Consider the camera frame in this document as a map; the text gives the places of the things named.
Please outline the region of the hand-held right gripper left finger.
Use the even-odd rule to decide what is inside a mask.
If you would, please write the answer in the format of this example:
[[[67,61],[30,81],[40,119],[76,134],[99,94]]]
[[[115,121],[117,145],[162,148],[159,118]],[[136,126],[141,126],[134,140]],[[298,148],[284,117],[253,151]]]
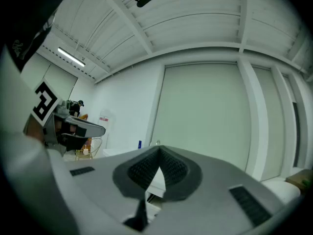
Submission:
[[[95,160],[67,162],[66,190],[79,235],[161,235],[149,219],[147,191],[159,168],[160,147]]]

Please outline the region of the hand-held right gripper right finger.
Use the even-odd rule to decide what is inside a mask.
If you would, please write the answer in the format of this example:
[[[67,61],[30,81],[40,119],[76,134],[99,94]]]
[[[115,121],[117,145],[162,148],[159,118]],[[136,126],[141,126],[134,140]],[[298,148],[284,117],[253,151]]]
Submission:
[[[262,235],[283,203],[236,166],[174,147],[158,148],[166,190],[147,235]]]

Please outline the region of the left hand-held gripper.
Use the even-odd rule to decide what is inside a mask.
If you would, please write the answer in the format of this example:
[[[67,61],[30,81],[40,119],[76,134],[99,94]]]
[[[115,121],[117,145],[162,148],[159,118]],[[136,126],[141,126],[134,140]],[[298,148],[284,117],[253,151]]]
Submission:
[[[86,120],[71,117],[67,102],[55,92],[46,79],[43,79],[34,90],[38,102],[31,111],[31,115],[42,126],[45,142],[44,146],[57,150],[62,156],[66,151],[81,150],[88,138],[101,137],[105,135],[103,126],[88,122]],[[57,135],[55,132],[55,121],[63,121],[74,127],[71,134]]]

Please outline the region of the person's left forearm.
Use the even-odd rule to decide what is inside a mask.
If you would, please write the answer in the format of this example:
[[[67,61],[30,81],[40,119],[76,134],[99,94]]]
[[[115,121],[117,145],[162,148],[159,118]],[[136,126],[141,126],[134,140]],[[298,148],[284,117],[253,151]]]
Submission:
[[[41,144],[45,142],[43,128],[32,115],[28,118],[23,133],[26,136],[38,140]]]

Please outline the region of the person's left hand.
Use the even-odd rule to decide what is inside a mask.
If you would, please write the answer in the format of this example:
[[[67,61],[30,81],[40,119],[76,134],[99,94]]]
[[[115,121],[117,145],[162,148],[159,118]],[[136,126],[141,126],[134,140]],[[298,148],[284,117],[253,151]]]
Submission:
[[[76,126],[70,125],[67,122],[56,120],[55,132],[57,135],[64,134],[64,133],[72,135],[72,134],[75,134],[76,132]]]

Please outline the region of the white panel with red label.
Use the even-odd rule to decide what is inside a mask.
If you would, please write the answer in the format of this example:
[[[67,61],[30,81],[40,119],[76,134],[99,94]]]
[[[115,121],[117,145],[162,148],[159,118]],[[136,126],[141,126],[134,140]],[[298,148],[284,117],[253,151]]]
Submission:
[[[109,109],[103,109],[100,111],[99,118],[98,118],[98,125],[101,125],[105,128],[105,134],[101,137],[102,144],[100,146],[100,150],[106,149],[108,137],[110,135],[110,132],[112,131],[114,124],[116,121],[115,114],[110,111]]]

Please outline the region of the white sink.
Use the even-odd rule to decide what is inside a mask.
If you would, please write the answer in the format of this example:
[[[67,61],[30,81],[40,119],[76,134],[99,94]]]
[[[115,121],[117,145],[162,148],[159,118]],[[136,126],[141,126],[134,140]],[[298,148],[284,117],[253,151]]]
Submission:
[[[116,155],[120,155],[120,154],[127,153],[127,152],[130,152],[130,150],[128,149],[103,149],[103,156],[104,157],[116,156]],[[165,193],[165,190],[166,190],[165,179],[159,167],[152,182],[150,183],[149,187],[146,190],[147,202],[150,205],[153,205],[157,207],[158,209],[161,209],[163,195]]]

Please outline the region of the ceiling tube light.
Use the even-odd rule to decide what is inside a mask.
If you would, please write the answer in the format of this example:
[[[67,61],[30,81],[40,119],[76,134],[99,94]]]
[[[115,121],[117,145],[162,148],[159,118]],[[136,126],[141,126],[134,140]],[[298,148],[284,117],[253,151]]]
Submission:
[[[83,63],[82,61],[80,61],[79,59],[77,59],[76,57],[74,57],[73,55],[71,55],[70,53],[68,53],[67,51],[65,51],[64,49],[62,48],[58,48],[58,51],[64,55],[65,57],[67,57],[68,59],[70,59],[71,61],[73,61],[74,63],[84,67],[85,66],[85,63]]]

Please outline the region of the black shirt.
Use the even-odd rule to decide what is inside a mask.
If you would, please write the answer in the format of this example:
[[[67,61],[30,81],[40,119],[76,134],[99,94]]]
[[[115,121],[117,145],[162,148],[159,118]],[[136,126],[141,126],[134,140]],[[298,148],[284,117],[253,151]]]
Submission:
[[[0,50],[19,71],[43,44],[63,0],[0,0]]]

